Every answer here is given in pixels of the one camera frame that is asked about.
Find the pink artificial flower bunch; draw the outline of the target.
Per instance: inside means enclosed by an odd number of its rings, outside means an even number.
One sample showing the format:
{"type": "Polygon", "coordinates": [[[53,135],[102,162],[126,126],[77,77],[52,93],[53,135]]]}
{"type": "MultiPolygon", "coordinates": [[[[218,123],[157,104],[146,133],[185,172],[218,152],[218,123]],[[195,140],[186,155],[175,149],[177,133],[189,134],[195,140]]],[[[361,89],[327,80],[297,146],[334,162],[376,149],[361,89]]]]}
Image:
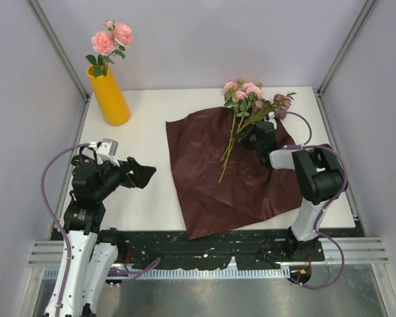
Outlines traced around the pink artificial flower bunch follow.
{"type": "Polygon", "coordinates": [[[276,94],[270,100],[263,97],[261,83],[246,83],[243,79],[238,79],[236,82],[229,81],[224,84],[223,95],[224,107],[233,111],[233,118],[228,145],[220,159],[222,172],[219,182],[222,182],[228,166],[230,153],[234,147],[234,135],[265,118],[283,119],[296,93],[276,94]]]}

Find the red wrapping paper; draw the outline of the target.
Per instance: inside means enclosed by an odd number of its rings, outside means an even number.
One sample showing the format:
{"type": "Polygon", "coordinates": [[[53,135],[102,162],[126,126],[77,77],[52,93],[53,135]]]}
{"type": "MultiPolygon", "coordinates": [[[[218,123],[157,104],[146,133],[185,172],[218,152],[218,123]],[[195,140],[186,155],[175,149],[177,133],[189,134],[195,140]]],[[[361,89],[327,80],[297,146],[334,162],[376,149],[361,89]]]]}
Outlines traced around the red wrapping paper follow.
{"type": "Polygon", "coordinates": [[[294,171],[264,167],[239,143],[223,166],[232,116],[217,107],[166,123],[172,177],[191,240],[266,221],[302,203],[294,171]]]}

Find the black gold-lettered ribbon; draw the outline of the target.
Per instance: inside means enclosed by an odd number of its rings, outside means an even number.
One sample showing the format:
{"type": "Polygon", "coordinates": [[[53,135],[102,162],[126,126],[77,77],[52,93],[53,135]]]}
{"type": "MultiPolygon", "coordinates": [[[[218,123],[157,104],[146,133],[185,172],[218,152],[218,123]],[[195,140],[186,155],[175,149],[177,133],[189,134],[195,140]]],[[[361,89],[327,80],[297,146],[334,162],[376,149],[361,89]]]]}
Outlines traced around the black gold-lettered ribbon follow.
{"type": "Polygon", "coordinates": [[[96,162],[96,151],[90,147],[81,147],[78,154],[71,159],[71,165],[74,167],[78,167],[84,163],[96,164],[96,162]]]}

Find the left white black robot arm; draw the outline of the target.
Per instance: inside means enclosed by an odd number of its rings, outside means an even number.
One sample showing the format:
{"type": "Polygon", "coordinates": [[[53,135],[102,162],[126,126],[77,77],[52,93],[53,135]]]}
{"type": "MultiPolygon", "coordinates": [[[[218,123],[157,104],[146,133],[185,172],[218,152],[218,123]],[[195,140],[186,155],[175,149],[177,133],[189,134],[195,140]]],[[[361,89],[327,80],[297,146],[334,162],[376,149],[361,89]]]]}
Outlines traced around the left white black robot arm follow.
{"type": "Polygon", "coordinates": [[[45,316],[95,316],[112,264],[128,253],[121,231],[100,228],[106,212],[103,201],[120,186],[143,189],[156,172],[132,157],[113,165],[77,155],[71,163],[73,189],[63,216],[65,245],[45,316]]]}

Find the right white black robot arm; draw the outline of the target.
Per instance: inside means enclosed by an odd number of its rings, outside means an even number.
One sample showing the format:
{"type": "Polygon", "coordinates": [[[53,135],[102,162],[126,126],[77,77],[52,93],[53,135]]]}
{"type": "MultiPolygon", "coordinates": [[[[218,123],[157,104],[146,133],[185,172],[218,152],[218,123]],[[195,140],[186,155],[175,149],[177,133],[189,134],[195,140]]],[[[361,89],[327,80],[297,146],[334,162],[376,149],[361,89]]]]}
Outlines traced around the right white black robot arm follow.
{"type": "Polygon", "coordinates": [[[316,247],[326,210],[347,189],[343,160],[328,144],[280,146],[272,122],[255,123],[234,138],[255,151],[263,166],[295,172],[302,203],[288,228],[285,253],[292,260],[306,258],[316,247]]]}

